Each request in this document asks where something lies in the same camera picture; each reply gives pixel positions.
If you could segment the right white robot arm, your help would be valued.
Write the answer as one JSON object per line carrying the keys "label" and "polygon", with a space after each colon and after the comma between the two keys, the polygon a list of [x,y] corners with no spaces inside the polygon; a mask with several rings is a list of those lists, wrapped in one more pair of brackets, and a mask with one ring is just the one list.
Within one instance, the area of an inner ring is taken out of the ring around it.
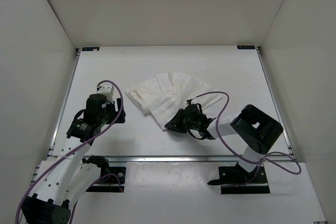
{"label": "right white robot arm", "polygon": [[199,103],[179,109],[164,126],[181,134],[189,134],[198,140],[222,140],[237,135],[246,144],[242,157],[235,165],[236,178],[248,182],[254,176],[257,163],[269,153],[283,133],[281,124],[257,107],[248,104],[239,113],[226,118],[208,118]]}

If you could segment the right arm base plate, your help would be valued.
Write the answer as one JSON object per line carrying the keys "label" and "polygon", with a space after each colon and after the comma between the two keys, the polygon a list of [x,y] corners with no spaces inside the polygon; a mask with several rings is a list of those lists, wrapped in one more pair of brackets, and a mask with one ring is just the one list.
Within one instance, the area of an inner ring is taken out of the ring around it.
{"label": "right arm base plate", "polygon": [[219,186],[222,195],[269,194],[270,189],[263,166],[256,167],[248,173],[236,164],[235,166],[220,166],[219,178],[210,180],[210,186]]}

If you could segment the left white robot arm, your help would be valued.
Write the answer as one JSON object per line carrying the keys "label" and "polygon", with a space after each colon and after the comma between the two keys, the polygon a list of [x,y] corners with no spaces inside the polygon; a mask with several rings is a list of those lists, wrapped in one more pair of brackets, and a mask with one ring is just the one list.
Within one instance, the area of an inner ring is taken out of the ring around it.
{"label": "left white robot arm", "polygon": [[94,140],[116,123],[125,122],[123,98],[110,91],[89,95],[66,133],[57,160],[38,177],[20,202],[27,223],[71,223],[79,198],[94,184],[116,184],[122,192],[118,172],[97,155],[85,157]]}

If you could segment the white skirt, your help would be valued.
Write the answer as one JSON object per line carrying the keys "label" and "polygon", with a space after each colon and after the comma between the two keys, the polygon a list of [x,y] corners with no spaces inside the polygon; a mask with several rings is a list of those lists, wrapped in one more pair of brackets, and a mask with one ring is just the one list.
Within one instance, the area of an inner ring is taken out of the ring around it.
{"label": "white skirt", "polygon": [[195,102],[204,109],[219,101],[222,97],[214,93],[196,97],[213,91],[212,86],[196,77],[182,72],[168,72],[131,86],[125,93],[144,115],[152,115],[161,130],[165,131],[165,124],[179,109],[187,106],[187,100],[195,98]]}

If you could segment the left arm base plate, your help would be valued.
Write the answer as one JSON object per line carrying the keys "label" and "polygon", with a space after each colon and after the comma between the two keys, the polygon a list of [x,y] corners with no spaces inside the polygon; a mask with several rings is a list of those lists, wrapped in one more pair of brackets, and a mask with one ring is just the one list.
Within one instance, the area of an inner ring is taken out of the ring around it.
{"label": "left arm base plate", "polygon": [[90,186],[86,192],[123,193],[127,168],[125,166],[110,166],[108,172],[105,172],[105,174],[110,175],[101,178],[94,185]]}

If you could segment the left blue corner sticker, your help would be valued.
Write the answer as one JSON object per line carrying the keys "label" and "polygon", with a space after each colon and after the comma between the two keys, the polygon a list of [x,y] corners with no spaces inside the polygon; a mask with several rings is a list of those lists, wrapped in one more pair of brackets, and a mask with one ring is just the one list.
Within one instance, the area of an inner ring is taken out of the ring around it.
{"label": "left blue corner sticker", "polygon": [[82,47],[81,51],[99,51],[100,47]]}

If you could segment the left aluminium table rail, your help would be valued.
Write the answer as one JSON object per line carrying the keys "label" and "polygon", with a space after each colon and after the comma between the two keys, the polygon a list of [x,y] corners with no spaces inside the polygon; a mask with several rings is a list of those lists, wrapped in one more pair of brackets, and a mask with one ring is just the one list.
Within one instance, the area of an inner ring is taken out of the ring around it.
{"label": "left aluminium table rail", "polygon": [[81,48],[76,48],[75,63],[74,63],[74,66],[72,68],[72,71],[71,71],[70,79],[69,79],[69,82],[68,82],[68,85],[67,85],[67,88],[66,88],[66,93],[65,93],[65,96],[64,96],[61,108],[60,108],[60,112],[59,112],[58,117],[57,117],[57,121],[56,121],[56,125],[55,125],[55,128],[54,128],[53,134],[52,134],[52,138],[51,138],[51,141],[50,141],[50,146],[49,146],[48,154],[47,154],[48,156],[49,156],[49,153],[54,150],[55,141],[57,139],[57,135],[58,135],[58,132],[59,132],[61,120],[62,120],[64,111],[65,111],[65,106],[66,106],[66,103],[67,103],[67,100],[68,100],[68,97],[69,97],[69,93],[70,93],[70,90],[71,90],[71,86],[72,86],[73,78],[74,78],[76,68],[77,68],[77,65],[78,65],[80,53],[81,53]]}

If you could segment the right aluminium table rail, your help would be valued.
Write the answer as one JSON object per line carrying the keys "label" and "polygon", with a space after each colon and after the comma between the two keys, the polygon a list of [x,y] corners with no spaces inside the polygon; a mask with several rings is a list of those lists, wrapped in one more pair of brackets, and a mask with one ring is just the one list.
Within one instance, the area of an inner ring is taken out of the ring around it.
{"label": "right aluminium table rail", "polygon": [[286,144],[287,144],[287,148],[289,150],[289,154],[293,155],[293,149],[292,149],[291,141],[290,141],[290,138],[288,136],[288,132],[287,132],[286,126],[284,124],[283,118],[281,116],[279,105],[278,105],[278,102],[277,102],[276,97],[275,97],[274,89],[271,85],[271,81],[270,81],[270,78],[269,78],[269,75],[268,75],[268,72],[267,72],[267,69],[266,69],[266,65],[263,61],[263,58],[262,58],[262,55],[261,55],[261,49],[260,49],[259,46],[257,46],[256,51],[257,51],[258,58],[259,58],[259,61],[260,61],[260,64],[261,64],[261,67],[262,67],[267,85],[268,85],[268,88],[269,88],[270,95],[272,97],[272,102],[274,104],[277,117],[279,119],[279,122],[280,122],[281,126],[283,127],[283,135],[284,135],[284,138],[285,138],[285,141],[286,141]]}

